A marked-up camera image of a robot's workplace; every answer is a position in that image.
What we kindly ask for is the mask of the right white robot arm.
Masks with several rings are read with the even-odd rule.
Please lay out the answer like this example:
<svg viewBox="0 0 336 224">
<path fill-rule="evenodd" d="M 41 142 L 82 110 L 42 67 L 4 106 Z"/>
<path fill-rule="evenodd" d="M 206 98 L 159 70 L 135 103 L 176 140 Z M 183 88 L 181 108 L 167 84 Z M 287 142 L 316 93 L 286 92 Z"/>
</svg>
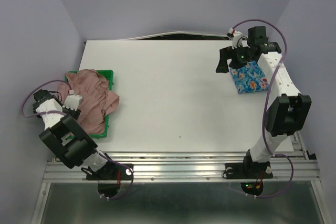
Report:
<svg viewBox="0 0 336 224">
<path fill-rule="evenodd" d="M 216 72 L 228 73 L 230 69 L 238 70 L 255 62 L 268 83 L 262 134 L 248 151 L 249 160 L 241 165 L 243 174 L 253 177 L 260 172 L 259 163 L 270 161 L 278 146 L 303 128 L 312 101 L 294 85 L 279 44 L 269 41 L 264 26 L 250 28 L 247 36 L 231 28 L 228 35 L 232 45 L 220 49 Z"/>
</svg>

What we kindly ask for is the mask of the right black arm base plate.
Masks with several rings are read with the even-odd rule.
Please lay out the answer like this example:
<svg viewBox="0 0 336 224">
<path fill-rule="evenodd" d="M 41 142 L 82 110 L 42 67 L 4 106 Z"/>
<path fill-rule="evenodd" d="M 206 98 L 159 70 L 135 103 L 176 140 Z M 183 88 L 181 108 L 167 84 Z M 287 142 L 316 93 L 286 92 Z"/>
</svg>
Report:
<svg viewBox="0 0 336 224">
<path fill-rule="evenodd" d="M 249 180 L 257 178 L 273 178 L 270 162 L 252 162 L 251 165 L 246 165 L 244 163 L 226 163 L 225 174 L 227 179 Z"/>
</svg>

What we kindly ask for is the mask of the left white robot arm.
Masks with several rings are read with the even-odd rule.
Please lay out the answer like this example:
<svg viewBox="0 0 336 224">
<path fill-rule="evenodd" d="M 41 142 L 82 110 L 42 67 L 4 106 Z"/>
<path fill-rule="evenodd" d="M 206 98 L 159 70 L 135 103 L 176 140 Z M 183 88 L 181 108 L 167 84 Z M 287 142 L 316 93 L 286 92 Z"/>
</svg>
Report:
<svg viewBox="0 0 336 224">
<path fill-rule="evenodd" d="M 45 130 L 40 140 L 68 168 L 79 167 L 87 180 L 113 180 L 120 177 L 116 164 L 97 150 L 97 144 L 77 122 L 82 97 L 73 94 L 65 102 L 48 90 L 34 93 L 33 111 L 42 118 Z"/>
</svg>

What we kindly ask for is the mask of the blue floral skirt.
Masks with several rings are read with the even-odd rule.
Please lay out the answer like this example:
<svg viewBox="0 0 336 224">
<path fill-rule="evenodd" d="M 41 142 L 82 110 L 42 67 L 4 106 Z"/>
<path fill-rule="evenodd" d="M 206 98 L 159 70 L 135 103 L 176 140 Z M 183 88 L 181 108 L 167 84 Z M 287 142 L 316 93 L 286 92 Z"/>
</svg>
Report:
<svg viewBox="0 0 336 224">
<path fill-rule="evenodd" d="M 255 61 L 239 69 L 229 68 L 229 73 L 238 94 L 262 92 L 269 88 L 264 72 Z"/>
</svg>

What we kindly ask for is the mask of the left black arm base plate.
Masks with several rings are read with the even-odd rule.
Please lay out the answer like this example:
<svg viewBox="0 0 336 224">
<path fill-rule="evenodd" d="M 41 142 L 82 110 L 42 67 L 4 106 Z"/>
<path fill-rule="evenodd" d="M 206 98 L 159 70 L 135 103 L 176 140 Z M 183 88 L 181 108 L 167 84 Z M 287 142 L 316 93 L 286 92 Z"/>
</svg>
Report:
<svg viewBox="0 0 336 224">
<path fill-rule="evenodd" d="M 127 180 L 130 181 L 133 176 L 132 164 L 126 164 L 127 167 L 115 163 L 107 162 L 101 169 L 94 172 L 90 167 L 82 167 L 81 171 L 85 173 L 86 180 L 107 181 L 107 180 Z"/>
</svg>

